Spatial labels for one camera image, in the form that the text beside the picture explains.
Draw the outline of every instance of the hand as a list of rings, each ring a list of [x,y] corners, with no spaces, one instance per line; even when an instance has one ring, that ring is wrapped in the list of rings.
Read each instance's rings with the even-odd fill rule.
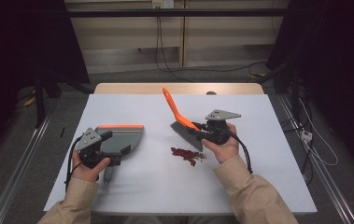
[[[72,154],[72,164],[73,167],[77,166],[78,164],[79,166],[72,173],[72,177],[94,183],[95,180],[97,179],[97,176],[103,170],[105,170],[105,168],[107,168],[107,165],[110,163],[110,158],[104,158],[92,169],[80,163],[81,163],[80,156],[78,152],[74,150]]]
[[[237,134],[234,125],[232,125],[231,123],[227,123],[227,126],[232,133]],[[203,139],[202,143],[205,147],[215,153],[215,157],[217,158],[219,163],[223,163],[229,160],[231,157],[238,155],[239,145],[233,137],[230,137],[229,140],[221,146],[212,143],[206,139]]]

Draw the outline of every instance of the beige sleeve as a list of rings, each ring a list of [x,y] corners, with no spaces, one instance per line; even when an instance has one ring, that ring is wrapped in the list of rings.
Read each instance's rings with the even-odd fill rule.
[[[53,205],[38,223],[90,223],[98,189],[98,184],[72,177],[64,200]]]
[[[227,160],[214,172],[229,194],[240,223],[297,223],[273,185],[251,175],[240,156]]]

